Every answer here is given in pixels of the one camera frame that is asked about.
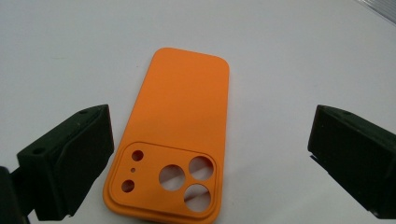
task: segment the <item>white surface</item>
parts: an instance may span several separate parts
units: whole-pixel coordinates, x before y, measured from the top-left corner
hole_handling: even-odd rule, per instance
[[[318,104],[396,133],[396,28],[353,0],[1,1],[0,164],[13,171],[17,152],[92,105],[110,105],[117,147],[162,47],[231,67],[217,223],[394,223],[306,149]],[[108,167],[62,223],[147,223],[107,210]]]

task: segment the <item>orange plastic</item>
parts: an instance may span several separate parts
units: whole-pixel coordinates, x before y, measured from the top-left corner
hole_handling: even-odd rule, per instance
[[[211,223],[219,214],[228,100],[228,64],[221,58],[180,49],[159,49],[134,104],[105,187],[112,211],[164,223]],[[206,158],[213,174],[194,178],[193,158]],[[165,189],[168,165],[185,175],[181,187]],[[185,191],[208,190],[210,204],[192,211]]]

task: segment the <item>white table surface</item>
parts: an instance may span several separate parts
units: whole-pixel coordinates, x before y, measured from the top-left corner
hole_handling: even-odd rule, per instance
[[[365,211],[307,151],[318,104],[396,133],[396,27],[354,0],[1,1],[0,165],[12,172],[20,150],[93,105],[110,105],[117,148],[163,47],[231,68],[216,223],[395,223]],[[104,205],[110,163],[61,223],[147,223]]]

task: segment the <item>small hole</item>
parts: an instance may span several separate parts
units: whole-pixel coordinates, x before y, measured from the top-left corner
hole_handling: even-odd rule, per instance
[[[125,193],[131,192],[131,191],[134,189],[134,181],[132,181],[132,180],[125,180],[125,181],[122,183],[121,188],[122,188],[122,191],[124,191]]]
[[[43,147],[38,147],[35,150],[33,150],[33,154],[38,155],[41,154],[45,151],[46,149],[44,149]]]
[[[204,212],[210,205],[209,190],[200,184],[189,186],[184,192],[184,203],[193,212]]]
[[[134,161],[141,161],[143,159],[143,152],[140,150],[135,151],[132,153],[132,160]]]
[[[190,161],[190,174],[198,180],[207,180],[213,175],[213,164],[206,157],[195,157]]]
[[[165,166],[160,172],[160,183],[167,190],[180,189],[185,179],[183,170],[176,165]]]

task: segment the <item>orange phone case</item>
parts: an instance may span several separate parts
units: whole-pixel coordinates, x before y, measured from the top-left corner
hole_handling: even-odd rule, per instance
[[[154,54],[107,176],[109,209],[163,223],[216,219],[228,76],[219,57],[168,48]]]

